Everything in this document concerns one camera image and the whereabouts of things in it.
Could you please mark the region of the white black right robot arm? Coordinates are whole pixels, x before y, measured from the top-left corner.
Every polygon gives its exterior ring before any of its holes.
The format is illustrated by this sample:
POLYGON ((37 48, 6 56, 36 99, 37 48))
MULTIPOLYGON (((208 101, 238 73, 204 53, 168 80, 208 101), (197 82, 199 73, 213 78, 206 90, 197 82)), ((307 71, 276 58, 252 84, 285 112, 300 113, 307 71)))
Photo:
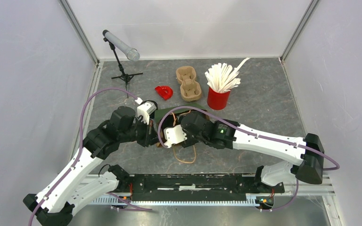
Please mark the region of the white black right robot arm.
POLYGON ((199 112, 182 117, 181 128, 188 138, 216 149, 248 150, 281 159, 274 165, 257 168, 254 188, 266 192, 281 182, 299 180, 320 185, 324 149, 318 135, 286 137, 255 130, 236 121, 210 121, 199 112))

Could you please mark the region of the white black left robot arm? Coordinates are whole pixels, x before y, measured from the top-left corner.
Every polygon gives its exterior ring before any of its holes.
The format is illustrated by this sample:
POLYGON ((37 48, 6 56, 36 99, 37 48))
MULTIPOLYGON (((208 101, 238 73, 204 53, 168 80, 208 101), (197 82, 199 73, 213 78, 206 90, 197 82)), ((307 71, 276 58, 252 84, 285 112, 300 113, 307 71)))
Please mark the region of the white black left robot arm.
POLYGON ((112 165, 97 179, 79 188, 79 184, 121 143, 136 141, 150 146, 158 141, 152 119, 157 107, 153 102, 140 104, 136 110, 121 106, 110 119, 89 131, 74 157, 58 176, 37 194, 28 194, 23 202, 32 211, 31 219, 43 226, 66 226, 76 213, 109 192, 131 188, 129 174, 119 165, 112 165))

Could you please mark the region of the brown paper bag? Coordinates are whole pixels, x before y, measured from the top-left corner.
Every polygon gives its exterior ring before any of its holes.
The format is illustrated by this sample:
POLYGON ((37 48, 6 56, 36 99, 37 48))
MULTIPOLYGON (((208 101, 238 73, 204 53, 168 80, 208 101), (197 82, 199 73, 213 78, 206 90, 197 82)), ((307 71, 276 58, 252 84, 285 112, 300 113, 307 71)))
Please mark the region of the brown paper bag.
MULTIPOLYGON (((180 113, 176 113, 176 111, 170 112, 168 114, 168 116, 163 117, 161 119, 160 122, 162 122, 162 125, 159 127, 160 128, 160 134, 163 137, 162 139, 164 139, 165 135, 164 135, 164 129, 167 127, 175 127, 176 125, 180 124, 180 120, 177 119, 177 117, 180 116, 185 116, 189 113, 191 113, 193 110, 189 109, 188 111, 183 111, 180 113)), ((197 152, 196 152, 196 146, 190 146, 187 147, 185 149, 185 147, 182 147, 180 144, 176 145, 176 146, 171 146, 171 151, 168 149, 163 150, 161 153, 159 153, 157 155, 157 161, 163 162, 163 161, 171 161, 172 164, 174 163, 174 161, 178 161, 179 164, 193 164, 196 161, 197 158, 197 152), (191 161, 188 161, 188 159, 185 159, 185 157, 187 156, 187 152, 185 152, 185 150, 187 151, 192 151, 194 152, 194 157, 193 159, 191 159, 191 161)))

